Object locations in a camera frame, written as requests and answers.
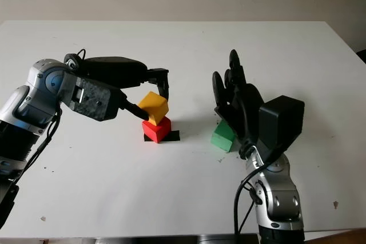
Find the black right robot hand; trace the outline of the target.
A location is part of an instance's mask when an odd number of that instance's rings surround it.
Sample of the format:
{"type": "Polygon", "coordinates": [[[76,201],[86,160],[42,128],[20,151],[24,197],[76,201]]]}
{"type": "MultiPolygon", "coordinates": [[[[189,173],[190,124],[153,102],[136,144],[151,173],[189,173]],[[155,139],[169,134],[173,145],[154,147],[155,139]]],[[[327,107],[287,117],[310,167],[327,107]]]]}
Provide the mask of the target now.
{"type": "Polygon", "coordinates": [[[229,55],[229,68],[222,78],[212,75],[214,108],[218,116],[233,130],[240,143],[239,155],[247,159],[258,141],[258,111],[264,103],[258,89],[245,79],[236,50],[229,55]]]}

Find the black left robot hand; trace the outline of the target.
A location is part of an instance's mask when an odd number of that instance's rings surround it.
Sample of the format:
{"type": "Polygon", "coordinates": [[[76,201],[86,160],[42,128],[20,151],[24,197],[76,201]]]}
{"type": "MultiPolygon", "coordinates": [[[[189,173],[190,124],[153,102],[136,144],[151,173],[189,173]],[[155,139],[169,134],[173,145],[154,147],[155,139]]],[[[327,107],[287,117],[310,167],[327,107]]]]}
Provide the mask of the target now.
{"type": "Polygon", "coordinates": [[[83,59],[78,75],[98,85],[92,92],[84,92],[93,103],[88,103],[87,115],[97,121],[114,119],[119,109],[125,109],[145,121],[148,112],[127,100],[122,89],[140,86],[149,82],[158,87],[159,95],[169,98],[169,70],[148,69],[140,62],[125,57],[94,57],[83,59]]]}

